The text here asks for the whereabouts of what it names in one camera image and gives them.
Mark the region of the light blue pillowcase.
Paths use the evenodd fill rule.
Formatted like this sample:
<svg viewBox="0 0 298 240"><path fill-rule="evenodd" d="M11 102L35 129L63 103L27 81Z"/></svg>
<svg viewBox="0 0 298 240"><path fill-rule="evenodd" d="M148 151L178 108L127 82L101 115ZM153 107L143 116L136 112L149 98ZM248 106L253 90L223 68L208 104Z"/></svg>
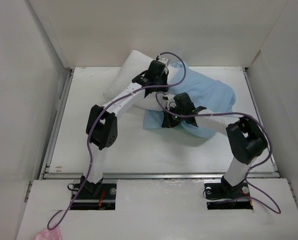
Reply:
<svg viewBox="0 0 298 240"><path fill-rule="evenodd" d="M198 106L204 106L215 113L228 113L233 111L233 106L236 102L236 95L234 90L227 84L219 80L214 80L201 73L189 69L186 65L186 77L184 81L169 89L170 94L187 93L193 102ZM169 84L179 82L184 75L184 68L181 62L172 63L169 65L178 70L172 79L169 77ZM161 111L146 110L143 129L161 129L164 114ZM181 127L187 132L200 137L209 139L215 135L215 131L205 127L195 127L186 122L181 123Z"/></svg>

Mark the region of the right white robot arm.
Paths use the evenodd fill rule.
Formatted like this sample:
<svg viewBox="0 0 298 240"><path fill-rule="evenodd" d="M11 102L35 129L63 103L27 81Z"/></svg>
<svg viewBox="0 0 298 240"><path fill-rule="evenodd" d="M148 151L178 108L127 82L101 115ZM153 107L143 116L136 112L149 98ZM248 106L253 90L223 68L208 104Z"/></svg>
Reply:
<svg viewBox="0 0 298 240"><path fill-rule="evenodd" d="M170 122L208 128L228 138L233 159L221 178L220 191L226 197L236 194L254 160L268 147L258 121L244 113L216 113L205 106L196 107L187 93L165 94L159 105Z"/></svg>

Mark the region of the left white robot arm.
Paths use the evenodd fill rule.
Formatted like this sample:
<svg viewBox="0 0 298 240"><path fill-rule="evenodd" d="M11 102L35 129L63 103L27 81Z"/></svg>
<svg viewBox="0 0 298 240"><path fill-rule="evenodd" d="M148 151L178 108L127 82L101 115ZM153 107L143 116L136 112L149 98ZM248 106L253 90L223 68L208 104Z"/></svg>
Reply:
<svg viewBox="0 0 298 240"><path fill-rule="evenodd" d="M133 105L155 92L168 90L169 59L151 61L147 70L134 77L129 86L110 102L94 105L89 114L86 133L90 164L80 182L90 198L100 195L103 180L104 149L114 144L118 136L118 119Z"/></svg>

